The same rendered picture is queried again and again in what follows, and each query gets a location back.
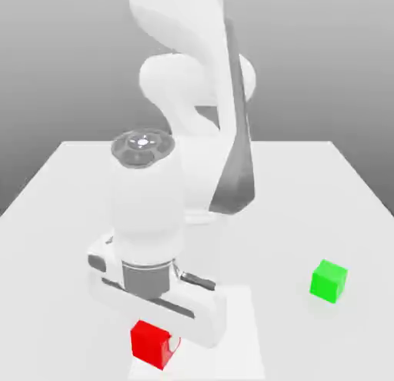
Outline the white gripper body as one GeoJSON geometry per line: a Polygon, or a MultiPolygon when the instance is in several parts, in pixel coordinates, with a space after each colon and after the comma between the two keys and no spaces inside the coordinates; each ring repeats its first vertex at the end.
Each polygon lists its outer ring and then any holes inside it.
{"type": "Polygon", "coordinates": [[[168,292],[146,300],[103,282],[102,276],[88,271],[92,297],[121,314],[132,328],[141,319],[205,348],[221,341],[227,327],[227,295],[220,288],[213,291],[182,281],[169,274],[168,292]]]}

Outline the small red cube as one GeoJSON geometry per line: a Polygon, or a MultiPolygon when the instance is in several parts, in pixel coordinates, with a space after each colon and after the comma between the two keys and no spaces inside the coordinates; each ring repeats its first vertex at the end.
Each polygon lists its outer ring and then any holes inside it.
{"type": "Polygon", "coordinates": [[[163,370],[182,339],[143,320],[130,331],[132,354],[141,361],[163,370]]]}

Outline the small green cube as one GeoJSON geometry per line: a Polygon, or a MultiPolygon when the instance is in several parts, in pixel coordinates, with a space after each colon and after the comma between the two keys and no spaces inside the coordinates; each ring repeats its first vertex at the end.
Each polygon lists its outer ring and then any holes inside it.
{"type": "Polygon", "coordinates": [[[312,273],[309,292],[330,303],[336,303],[341,296],[348,275],[348,269],[323,259],[312,273]]]}

